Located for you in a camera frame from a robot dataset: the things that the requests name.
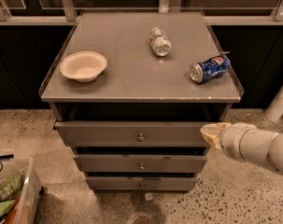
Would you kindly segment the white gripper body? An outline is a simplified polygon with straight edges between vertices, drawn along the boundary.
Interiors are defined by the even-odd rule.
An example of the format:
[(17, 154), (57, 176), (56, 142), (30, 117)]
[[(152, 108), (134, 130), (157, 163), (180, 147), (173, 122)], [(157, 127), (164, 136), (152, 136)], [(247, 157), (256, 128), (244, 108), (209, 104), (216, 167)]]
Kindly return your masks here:
[(223, 153), (230, 159), (244, 162), (240, 147), (243, 136), (255, 125), (238, 122), (225, 128), (219, 135), (219, 144)]

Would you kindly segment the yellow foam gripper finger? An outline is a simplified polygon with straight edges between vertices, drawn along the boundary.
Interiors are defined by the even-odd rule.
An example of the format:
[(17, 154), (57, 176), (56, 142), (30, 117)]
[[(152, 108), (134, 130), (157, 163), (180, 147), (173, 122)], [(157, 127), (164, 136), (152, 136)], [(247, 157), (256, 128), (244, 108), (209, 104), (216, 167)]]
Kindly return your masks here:
[(200, 129), (200, 134), (210, 146), (220, 149), (219, 135), (229, 126), (231, 126), (230, 122), (206, 124)]

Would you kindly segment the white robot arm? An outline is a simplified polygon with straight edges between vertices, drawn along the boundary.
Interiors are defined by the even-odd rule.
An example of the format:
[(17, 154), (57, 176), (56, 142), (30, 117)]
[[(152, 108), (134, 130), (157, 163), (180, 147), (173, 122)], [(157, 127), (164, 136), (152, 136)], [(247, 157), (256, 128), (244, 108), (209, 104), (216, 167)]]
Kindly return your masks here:
[(283, 133), (259, 129), (246, 120), (245, 109), (239, 119), (206, 124), (201, 136), (211, 146), (232, 160), (248, 162), (283, 175)]

